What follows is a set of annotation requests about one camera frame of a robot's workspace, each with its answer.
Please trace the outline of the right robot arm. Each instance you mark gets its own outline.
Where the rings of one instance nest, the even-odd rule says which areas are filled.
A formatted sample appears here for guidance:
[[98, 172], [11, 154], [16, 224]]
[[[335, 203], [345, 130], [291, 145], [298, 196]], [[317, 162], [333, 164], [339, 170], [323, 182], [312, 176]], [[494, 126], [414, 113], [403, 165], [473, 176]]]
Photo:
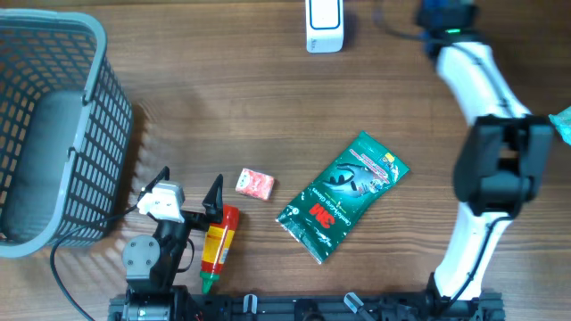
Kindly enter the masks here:
[[452, 175], [457, 221], [431, 276], [440, 315], [479, 299], [502, 234], [540, 190], [553, 137], [548, 119], [534, 116], [501, 75], [473, 27], [477, 13], [471, 1], [423, 1], [416, 18], [436, 73], [469, 126]]

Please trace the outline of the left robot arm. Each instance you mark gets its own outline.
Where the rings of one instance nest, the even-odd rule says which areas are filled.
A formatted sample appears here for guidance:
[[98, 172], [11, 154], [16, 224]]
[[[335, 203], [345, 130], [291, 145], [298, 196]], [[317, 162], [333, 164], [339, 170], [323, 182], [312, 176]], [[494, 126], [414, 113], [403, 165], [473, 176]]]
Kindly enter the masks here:
[[139, 235], [126, 245], [122, 263], [128, 284], [124, 297], [110, 301], [110, 320], [202, 320], [203, 311], [187, 287], [175, 285], [184, 271], [180, 262], [194, 244], [194, 230], [207, 231], [223, 218], [223, 176], [218, 175], [203, 199], [203, 212], [183, 210], [183, 187], [170, 180], [165, 167], [143, 187], [136, 208], [157, 223], [152, 235]]

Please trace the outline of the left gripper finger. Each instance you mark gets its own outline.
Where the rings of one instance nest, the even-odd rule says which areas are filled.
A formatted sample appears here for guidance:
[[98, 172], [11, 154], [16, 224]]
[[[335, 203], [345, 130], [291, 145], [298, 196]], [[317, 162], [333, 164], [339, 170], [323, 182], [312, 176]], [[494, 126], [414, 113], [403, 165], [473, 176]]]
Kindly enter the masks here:
[[150, 193], [153, 188], [163, 180], [170, 180], [170, 168], [168, 166], [164, 166], [159, 174], [150, 183], [141, 189], [137, 199], [140, 201], [147, 193]]
[[223, 176], [218, 174], [202, 202], [207, 218], [223, 217], [222, 187]]

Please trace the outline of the teal wet wipes pack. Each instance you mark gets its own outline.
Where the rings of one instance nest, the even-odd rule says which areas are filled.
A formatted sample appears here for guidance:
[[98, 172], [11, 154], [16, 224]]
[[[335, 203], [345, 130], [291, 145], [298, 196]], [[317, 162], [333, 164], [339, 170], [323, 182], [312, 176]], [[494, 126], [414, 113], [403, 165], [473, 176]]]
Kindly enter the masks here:
[[550, 114], [549, 119], [562, 140], [571, 145], [571, 107], [567, 107], [558, 114]]

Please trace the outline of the green 3M gloves package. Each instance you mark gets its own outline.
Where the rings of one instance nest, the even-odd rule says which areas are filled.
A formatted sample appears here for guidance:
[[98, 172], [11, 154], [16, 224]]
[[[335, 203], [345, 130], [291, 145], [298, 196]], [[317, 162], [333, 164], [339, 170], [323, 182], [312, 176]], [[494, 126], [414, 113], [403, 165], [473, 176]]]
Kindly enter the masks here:
[[395, 153], [362, 131], [276, 221], [322, 264], [368, 208], [409, 172]]

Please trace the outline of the red sauce bottle green cap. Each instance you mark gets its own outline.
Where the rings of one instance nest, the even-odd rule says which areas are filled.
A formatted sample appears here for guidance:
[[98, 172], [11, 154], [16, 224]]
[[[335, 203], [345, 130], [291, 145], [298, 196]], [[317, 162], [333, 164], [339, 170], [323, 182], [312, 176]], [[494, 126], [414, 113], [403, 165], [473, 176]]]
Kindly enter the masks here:
[[220, 279], [236, 233], [239, 216], [238, 208], [225, 204], [222, 222], [211, 224], [206, 233], [199, 274], [203, 280], [202, 294], [208, 294], [212, 286]]

